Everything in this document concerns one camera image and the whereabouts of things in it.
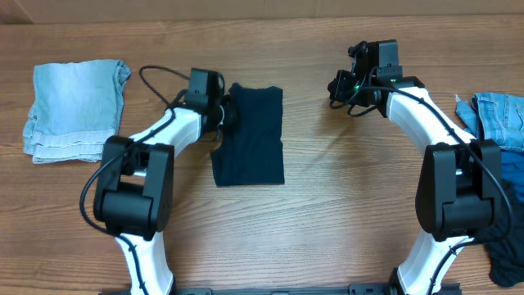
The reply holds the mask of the black t-shirt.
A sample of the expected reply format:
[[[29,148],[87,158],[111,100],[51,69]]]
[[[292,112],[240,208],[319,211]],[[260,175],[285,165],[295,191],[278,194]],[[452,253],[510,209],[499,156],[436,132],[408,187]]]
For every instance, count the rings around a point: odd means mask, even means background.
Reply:
[[[238,83],[229,89],[240,120],[224,131],[218,149],[210,154],[215,184],[284,184],[281,88],[246,88]]]

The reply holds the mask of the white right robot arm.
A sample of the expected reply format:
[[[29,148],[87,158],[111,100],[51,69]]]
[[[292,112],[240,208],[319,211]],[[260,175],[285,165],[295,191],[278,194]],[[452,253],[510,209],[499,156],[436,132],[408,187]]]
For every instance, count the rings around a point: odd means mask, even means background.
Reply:
[[[430,99],[416,77],[393,76],[372,67],[339,70],[328,85],[333,109],[361,106],[379,110],[398,125],[420,151],[423,162],[415,196],[420,234],[388,284],[385,294],[456,294],[442,279],[455,257],[481,243],[508,198],[500,183],[500,150],[462,131]]]

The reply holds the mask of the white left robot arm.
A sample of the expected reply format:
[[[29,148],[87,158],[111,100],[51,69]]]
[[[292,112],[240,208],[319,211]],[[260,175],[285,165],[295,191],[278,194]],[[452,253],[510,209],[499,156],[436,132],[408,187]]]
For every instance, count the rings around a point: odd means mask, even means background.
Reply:
[[[164,242],[174,200],[174,160],[203,134],[239,120],[237,104],[227,95],[200,110],[185,104],[168,109],[140,133],[107,139],[94,176],[93,213],[124,254],[128,294],[176,292]]]

